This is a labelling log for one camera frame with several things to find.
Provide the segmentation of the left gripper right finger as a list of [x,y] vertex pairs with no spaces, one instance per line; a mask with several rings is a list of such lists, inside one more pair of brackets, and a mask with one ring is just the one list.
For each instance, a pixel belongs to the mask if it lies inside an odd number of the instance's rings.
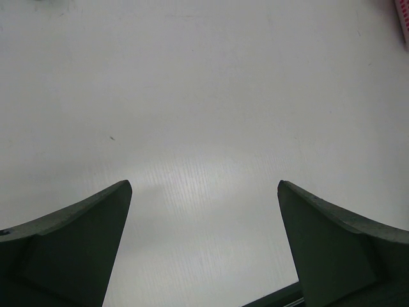
[[408,306],[408,231],[288,181],[277,196],[306,306]]

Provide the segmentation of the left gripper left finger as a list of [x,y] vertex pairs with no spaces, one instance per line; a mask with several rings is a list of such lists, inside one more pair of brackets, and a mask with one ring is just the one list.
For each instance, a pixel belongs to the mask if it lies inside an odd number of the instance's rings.
[[1,306],[102,306],[131,197],[122,180],[1,230]]

